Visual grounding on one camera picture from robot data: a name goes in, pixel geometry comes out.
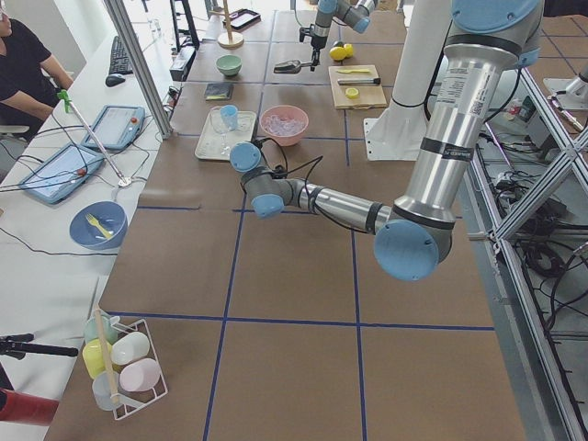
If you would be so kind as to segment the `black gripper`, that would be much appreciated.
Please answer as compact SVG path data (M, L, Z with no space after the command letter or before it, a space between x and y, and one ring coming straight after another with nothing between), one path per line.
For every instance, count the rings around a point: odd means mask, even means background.
M321 50L322 50L322 37L312 36L311 37L312 55L311 55L311 66L310 70L315 71L315 68L320 65Z

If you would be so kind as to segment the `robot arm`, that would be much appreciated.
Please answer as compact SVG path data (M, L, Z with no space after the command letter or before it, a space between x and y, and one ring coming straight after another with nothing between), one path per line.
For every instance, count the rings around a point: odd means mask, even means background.
M344 0L320 0L314 22L300 29L300 42L311 38L312 55L310 70L320 65L321 50L326 46L331 23L334 18L357 33L364 33L370 24L370 15L377 8L378 0L361 0L351 5Z
M521 66L542 14L540 1L453 2L447 71L408 188L392 206L279 178L256 145L240 142L230 162L256 215L270 218L286 206L321 213L374 234L376 260L392 277L428 277L450 251L451 207L501 74Z

